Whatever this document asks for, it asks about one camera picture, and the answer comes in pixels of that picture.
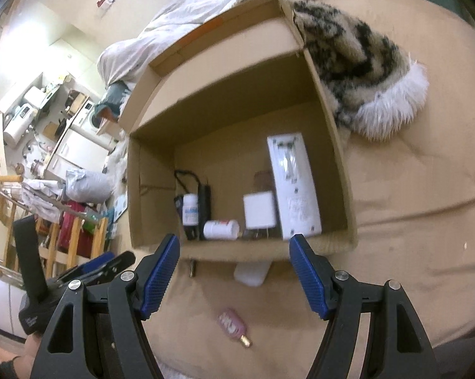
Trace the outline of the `person's left hand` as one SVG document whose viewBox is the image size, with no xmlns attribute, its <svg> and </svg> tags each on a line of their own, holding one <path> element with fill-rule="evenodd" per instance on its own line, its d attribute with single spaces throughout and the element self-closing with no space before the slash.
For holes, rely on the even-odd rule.
<svg viewBox="0 0 475 379">
<path fill-rule="evenodd" d="M 0 373 L 4 378 L 30 378 L 34 360 L 40 347 L 42 336 L 31 334 L 25 340 L 22 351 L 15 355 L 0 347 Z"/>
</svg>

